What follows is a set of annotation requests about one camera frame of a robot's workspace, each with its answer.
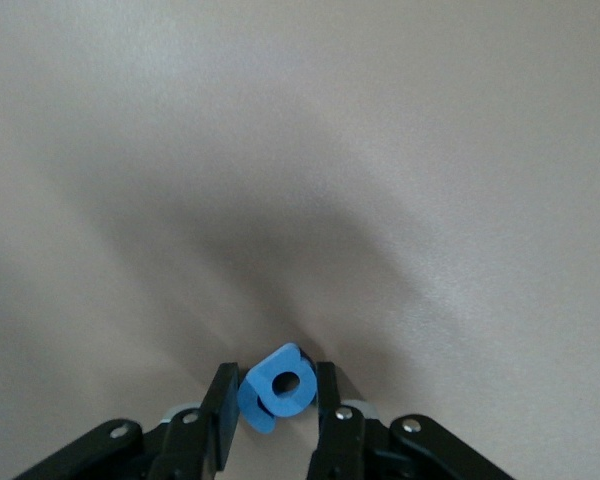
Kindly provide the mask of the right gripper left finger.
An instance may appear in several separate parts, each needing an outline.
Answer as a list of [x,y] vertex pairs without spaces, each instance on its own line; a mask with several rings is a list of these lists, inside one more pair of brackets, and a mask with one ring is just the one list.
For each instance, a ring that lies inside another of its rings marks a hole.
[[106,421],[17,477],[213,479],[236,431],[238,380],[238,365],[222,363],[199,405],[178,407],[148,432],[130,419]]

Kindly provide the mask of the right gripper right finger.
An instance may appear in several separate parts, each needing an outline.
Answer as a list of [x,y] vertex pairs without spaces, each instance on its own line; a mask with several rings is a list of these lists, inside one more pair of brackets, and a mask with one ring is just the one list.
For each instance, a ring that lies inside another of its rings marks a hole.
[[341,399],[334,363],[316,364],[319,437],[309,479],[508,479],[510,475],[433,419],[386,426]]

